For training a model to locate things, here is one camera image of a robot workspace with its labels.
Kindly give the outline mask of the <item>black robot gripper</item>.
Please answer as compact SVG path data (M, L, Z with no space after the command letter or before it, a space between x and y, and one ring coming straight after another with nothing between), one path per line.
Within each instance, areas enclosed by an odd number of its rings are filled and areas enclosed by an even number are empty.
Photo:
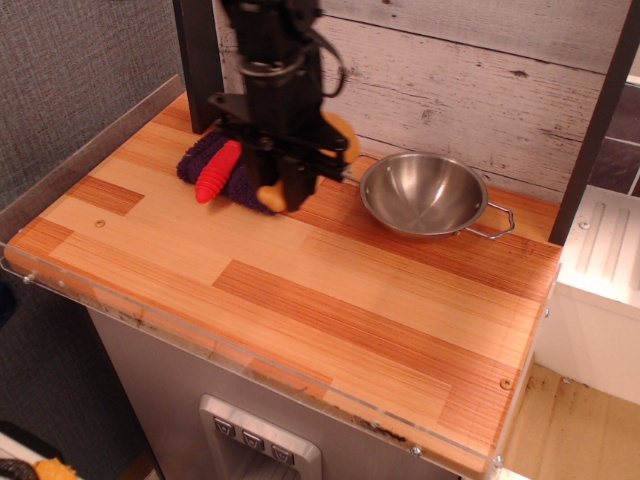
M254 190L284 190L286 209L297 211L315 193L315 172L299 159L281 158L278 147L261 148L272 145L274 134L289 133L311 114L324 111L320 75L307 70L284 80L247 75L245 86L244 94L219 92L209 102L220 111L220 128L243 145L243 161Z

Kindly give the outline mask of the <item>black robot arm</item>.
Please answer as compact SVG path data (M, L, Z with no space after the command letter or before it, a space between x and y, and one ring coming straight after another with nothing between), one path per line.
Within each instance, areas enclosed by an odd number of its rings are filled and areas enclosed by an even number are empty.
M342 181L351 162L349 125L326 112L345 81L337 64L333 91L323 86L322 55L339 54L313 24L316 1L226 1L245 91L215 94L221 130L238 141L257 199L274 212L298 210L319 178Z

